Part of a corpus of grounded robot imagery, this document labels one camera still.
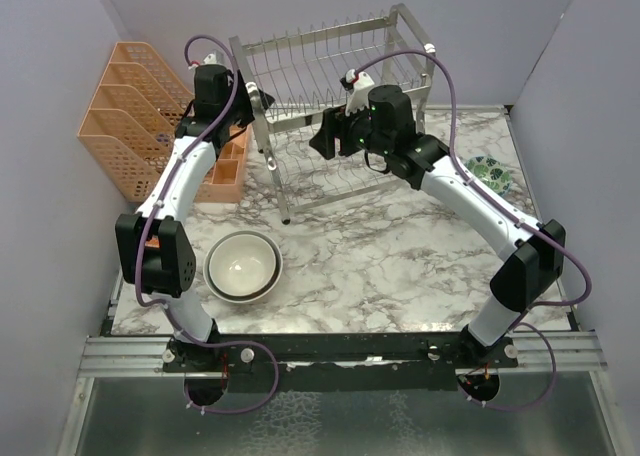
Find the green patterned small bowl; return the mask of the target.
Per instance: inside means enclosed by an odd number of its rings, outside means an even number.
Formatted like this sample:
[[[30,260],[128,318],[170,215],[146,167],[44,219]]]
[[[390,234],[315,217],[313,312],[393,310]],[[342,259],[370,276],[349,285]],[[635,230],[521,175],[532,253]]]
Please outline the green patterned small bowl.
[[[499,196],[505,196],[512,185],[513,178],[508,168],[491,156],[481,155],[469,158],[466,168],[483,184]]]

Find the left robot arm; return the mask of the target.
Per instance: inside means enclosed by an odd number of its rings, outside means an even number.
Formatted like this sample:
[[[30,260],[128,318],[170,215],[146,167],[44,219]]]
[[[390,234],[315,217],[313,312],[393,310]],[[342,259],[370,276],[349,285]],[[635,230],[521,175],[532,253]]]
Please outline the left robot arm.
[[[190,295],[196,256],[184,228],[206,174],[224,147],[254,121],[251,96],[241,71],[220,64],[194,70],[194,97],[175,126],[169,161],[147,199],[115,223],[124,280],[142,307],[159,307],[186,358],[206,371],[220,361],[222,343],[215,320]]]

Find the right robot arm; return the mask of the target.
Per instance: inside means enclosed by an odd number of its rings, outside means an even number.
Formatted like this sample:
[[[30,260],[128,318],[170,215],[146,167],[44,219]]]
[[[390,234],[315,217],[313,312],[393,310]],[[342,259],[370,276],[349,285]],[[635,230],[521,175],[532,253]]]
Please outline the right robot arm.
[[[355,112],[328,108],[309,145],[324,159],[359,151],[383,157],[388,173],[454,211],[496,252],[503,264],[490,281],[490,297],[461,332],[459,354],[481,367],[496,343],[562,275],[566,240],[555,220],[540,223],[494,192],[482,196],[479,180],[466,181],[459,161],[437,137],[418,131],[410,98],[394,85],[377,86]]]

